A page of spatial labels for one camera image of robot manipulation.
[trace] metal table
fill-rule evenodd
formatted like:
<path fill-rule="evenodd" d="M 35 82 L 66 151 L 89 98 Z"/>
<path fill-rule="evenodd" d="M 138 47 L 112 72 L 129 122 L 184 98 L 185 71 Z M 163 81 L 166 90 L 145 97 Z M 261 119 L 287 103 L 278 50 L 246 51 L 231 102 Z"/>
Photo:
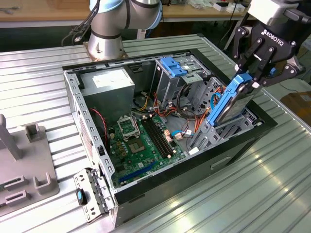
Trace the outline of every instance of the metal table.
<path fill-rule="evenodd" d="M 129 56 L 198 48 L 231 77 L 234 63 L 197 35 L 125 41 Z M 70 114 L 61 66 L 89 62 L 83 46 L 0 54 L 0 113 L 7 127 L 39 122 L 47 131 L 59 194 L 0 218 L 0 232 L 107 232 L 87 225 L 73 174 L 90 166 Z M 255 101 L 278 126 L 235 164 L 115 232 L 307 232 L 311 229 L 311 129 L 267 91 Z"/>

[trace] red wire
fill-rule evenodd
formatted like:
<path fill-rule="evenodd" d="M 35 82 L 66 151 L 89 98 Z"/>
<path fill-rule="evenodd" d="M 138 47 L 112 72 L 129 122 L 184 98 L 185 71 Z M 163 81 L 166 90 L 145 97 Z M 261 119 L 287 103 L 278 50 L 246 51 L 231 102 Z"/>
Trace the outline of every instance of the red wire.
<path fill-rule="evenodd" d="M 169 108 L 167 110 L 165 110 L 164 112 L 160 112 L 158 104 L 157 104 L 157 95 L 154 92 L 154 97 L 155 97 L 155 101 L 154 101 L 154 107 L 155 108 L 155 112 L 160 116 L 160 117 L 167 117 L 169 114 L 171 114 L 172 112 L 175 112 L 177 109 L 175 107 Z"/>
<path fill-rule="evenodd" d="M 105 144 L 107 145 L 107 127 L 106 127 L 106 123 L 105 123 L 105 119 L 103 118 L 103 116 L 100 114 L 100 112 L 98 112 L 96 109 L 91 108 L 92 111 L 96 112 L 97 115 L 100 116 L 100 118 L 102 119 L 102 122 L 104 124 L 104 129 L 105 129 Z"/>

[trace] motherboard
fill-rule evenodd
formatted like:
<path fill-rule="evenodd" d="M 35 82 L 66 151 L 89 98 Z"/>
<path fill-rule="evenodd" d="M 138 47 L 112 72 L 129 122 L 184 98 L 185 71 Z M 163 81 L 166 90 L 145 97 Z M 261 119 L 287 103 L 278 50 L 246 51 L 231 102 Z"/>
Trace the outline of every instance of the motherboard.
<path fill-rule="evenodd" d="M 115 187 L 138 180 L 186 157 L 175 139 L 169 139 L 166 135 L 168 130 L 160 117 L 122 122 L 108 128 L 110 159 L 116 170 L 112 176 Z M 128 137 L 136 128 L 139 135 Z"/>

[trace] blue drive bay latch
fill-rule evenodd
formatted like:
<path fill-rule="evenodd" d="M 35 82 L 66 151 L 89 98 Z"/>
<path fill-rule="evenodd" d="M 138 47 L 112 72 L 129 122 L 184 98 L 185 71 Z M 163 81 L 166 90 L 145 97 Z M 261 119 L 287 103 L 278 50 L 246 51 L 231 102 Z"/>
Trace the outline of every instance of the blue drive bay latch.
<path fill-rule="evenodd" d="M 183 76 L 187 74 L 187 71 L 183 70 L 178 62 L 176 62 L 171 57 L 161 58 L 161 62 L 173 77 Z"/>

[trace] green circuit board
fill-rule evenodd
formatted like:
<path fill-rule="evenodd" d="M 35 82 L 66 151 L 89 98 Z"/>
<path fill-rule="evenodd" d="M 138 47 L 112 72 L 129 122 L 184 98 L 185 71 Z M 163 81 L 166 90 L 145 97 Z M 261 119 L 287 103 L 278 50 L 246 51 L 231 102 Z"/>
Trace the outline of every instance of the green circuit board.
<path fill-rule="evenodd" d="M 166 127 L 161 119 L 155 116 L 151 120 L 159 128 L 159 132 L 162 132 L 161 136 L 165 139 L 163 131 L 166 130 Z M 174 151 L 171 158 L 163 158 L 150 136 L 147 134 L 142 120 L 139 119 L 136 122 L 140 131 L 140 136 L 139 138 L 129 138 L 128 141 L 124 141 L 118 124 L 108 128 L 110 132 L 114 132 L 113 138 L 110 140 L 109 156 L 116 170 L 112 176 L 115 188 L 121 187 L 185 158 L 184 153 L 175 140 L 173 140 L 173 142 L 175 142 L 173 145 L 168 143 L 170 148 Z M 124 182 L 120 181 L 120 178 L 124 178 L 126 175 L 133 174 L 133 172 L 141 171 L 142 169 L 147 169 L 147 171 L 135 175 Z"/>

